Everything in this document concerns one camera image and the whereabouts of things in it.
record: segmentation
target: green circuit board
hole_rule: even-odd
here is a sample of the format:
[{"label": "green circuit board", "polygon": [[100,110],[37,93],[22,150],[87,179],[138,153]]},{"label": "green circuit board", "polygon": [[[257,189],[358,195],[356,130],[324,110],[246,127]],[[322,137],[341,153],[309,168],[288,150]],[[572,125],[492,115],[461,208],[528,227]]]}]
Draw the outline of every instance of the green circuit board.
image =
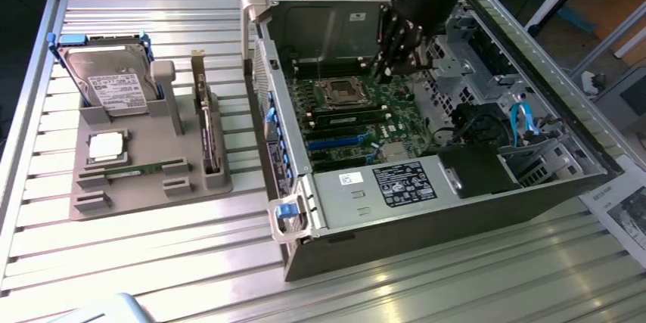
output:
[{"label": "green circuit board", "polygon": [[[394,76],[388,84],[381,85],[370,76],[290,79],[288,90],[314,172],[390,160],[382,153],[382,146],[396,145],[405,154],[398,157],[406,158],[419,156],[427,148],[429,134],[414,105],[408,78]],[[336,113],[334,120],[330,119],[333,116],[325,116],[329,112]],[[333,121],[360,120],[360,116],[378,121],[370,119],[361,125],[332,126]],[[329,121],[332,127],[318,130],[321,120]],[[358,136],[361,141],[357,144],[309,150],[312,143],[333,143]]]}]

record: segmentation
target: warning label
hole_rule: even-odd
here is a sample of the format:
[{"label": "warning label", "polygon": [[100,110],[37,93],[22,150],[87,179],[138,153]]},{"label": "warning label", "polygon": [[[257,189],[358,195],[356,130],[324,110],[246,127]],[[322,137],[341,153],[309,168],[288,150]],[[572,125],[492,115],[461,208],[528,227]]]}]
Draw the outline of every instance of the warning label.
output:
[{"label": "warning label", "polygon": [[136,73],[90,76],[87,81],[106,110],[145,106],[145,97]]},{"label": "warning label", "polygon": [[382,199],[389,207],[436,198],[420,162],[372,169]]}]

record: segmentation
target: white sticker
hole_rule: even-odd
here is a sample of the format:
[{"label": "white sticker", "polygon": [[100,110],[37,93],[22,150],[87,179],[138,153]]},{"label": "white sticker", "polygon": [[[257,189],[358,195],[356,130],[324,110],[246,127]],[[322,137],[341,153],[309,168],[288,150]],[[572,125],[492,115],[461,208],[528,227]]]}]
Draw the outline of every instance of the white sticker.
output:
[{"label": "white sticker", "polygon": [[349,15],[349,22],[360,22],[365,20],[365,13],[352,13]]},{"label": "white sticker", "polygon": [[136,73],[90,76],[87,81],[106,110],[145,106],[145,96]]},{"label": "white sticker", "polygon": [[353,183],[361,183],[362,177],[360,172],[352,172],[345,174],[338,174],[338,180],[341,185],[352,185]]}]

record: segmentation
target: hard drive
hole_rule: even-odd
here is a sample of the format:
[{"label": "hard drive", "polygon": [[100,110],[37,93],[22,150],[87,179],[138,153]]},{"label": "hard drive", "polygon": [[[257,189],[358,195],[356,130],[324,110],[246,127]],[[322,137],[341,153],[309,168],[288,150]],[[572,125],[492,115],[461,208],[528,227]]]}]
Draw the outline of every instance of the hard drive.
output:
[{"label": "hard drive", "polygon": [[85,107],[102,106],[110,116],[145,113],[162,98],[150,78],[152,53],[145,35],[91,37],[65,34],[49,49],[67,70]]}]

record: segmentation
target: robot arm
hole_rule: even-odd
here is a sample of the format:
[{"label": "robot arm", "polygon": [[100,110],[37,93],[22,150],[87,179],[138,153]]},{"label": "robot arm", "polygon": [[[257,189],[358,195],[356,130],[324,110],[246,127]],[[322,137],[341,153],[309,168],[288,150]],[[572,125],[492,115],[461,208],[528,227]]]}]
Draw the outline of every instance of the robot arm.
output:
[{"label": "robot arm", "polygon": [[425,46],[440,29],[457,0],[390,0],[381,7],[373,59],[374,77],[385,83],[394,74],[429,68]]}]

